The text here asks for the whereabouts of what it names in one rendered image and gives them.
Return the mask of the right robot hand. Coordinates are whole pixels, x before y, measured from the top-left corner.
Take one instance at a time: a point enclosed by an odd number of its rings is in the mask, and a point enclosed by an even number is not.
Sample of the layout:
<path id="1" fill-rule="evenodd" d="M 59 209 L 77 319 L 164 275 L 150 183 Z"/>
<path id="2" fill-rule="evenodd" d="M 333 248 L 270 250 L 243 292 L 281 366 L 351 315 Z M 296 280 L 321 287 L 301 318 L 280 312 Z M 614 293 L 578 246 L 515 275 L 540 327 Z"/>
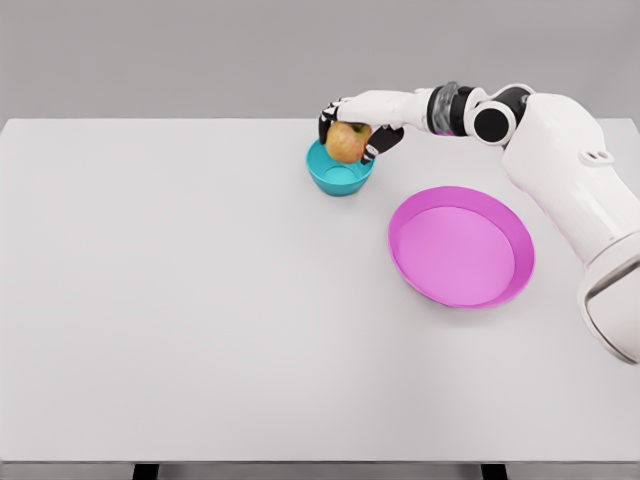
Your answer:
<path id="1" fill-rule="evenodd" d="M 319 116 L 319 141 L 325 146 L 328 130 L 336 121 L 368 124 L 372 128 L 372 135 L 358 161 L 368 164 L 403 139 L 403 127 L 408 123 L 406 109 L 412 97 L 407 92 L 370 90 L 334 100 Z"/>

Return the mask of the blue bowl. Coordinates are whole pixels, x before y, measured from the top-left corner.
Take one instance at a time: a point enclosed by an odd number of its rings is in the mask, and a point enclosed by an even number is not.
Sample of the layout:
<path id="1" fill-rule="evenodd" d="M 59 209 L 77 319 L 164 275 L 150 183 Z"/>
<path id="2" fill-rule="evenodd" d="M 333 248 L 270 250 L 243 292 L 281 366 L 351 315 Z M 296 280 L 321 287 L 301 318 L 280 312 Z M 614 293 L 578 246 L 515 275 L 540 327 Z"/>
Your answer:
<path id="1" fill-rule="evenodd" d="M 343 164 L 332 159 L 318 140 L 306 152 L 306 167 L 311 179 L 324 193 L 348 196 L 360 190 L 374 170 L 375 162 Z"/>

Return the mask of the pink plate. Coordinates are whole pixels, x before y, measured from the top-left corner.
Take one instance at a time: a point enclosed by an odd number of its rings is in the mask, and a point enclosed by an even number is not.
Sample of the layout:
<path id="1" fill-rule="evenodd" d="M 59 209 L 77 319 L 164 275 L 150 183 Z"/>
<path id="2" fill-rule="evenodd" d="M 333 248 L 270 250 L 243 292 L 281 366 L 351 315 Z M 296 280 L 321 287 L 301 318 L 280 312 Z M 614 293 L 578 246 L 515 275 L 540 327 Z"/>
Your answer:
<path id="1" fill-rule="evenodd" d="M 402 278 L 432 301 L 459 309 L 507 303 L 536 266 L 532 236 L 500 200 L 461 186 L 419 191 L 394 211 L 387 231 Z"/>

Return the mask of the yellow-red apple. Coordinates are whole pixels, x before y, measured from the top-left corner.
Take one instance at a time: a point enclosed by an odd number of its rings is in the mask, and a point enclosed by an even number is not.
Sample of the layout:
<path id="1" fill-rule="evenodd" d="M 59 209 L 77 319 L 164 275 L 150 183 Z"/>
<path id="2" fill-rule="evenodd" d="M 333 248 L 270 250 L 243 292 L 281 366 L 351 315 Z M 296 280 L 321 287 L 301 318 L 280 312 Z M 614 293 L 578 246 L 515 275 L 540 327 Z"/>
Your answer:
<path id="1" fill-rule="evenodd" d="M 328 130 L 325 147 L 333 160 L 353 164 L 361 160 L 371 135 L 368 124 L 336 121 Z"/>

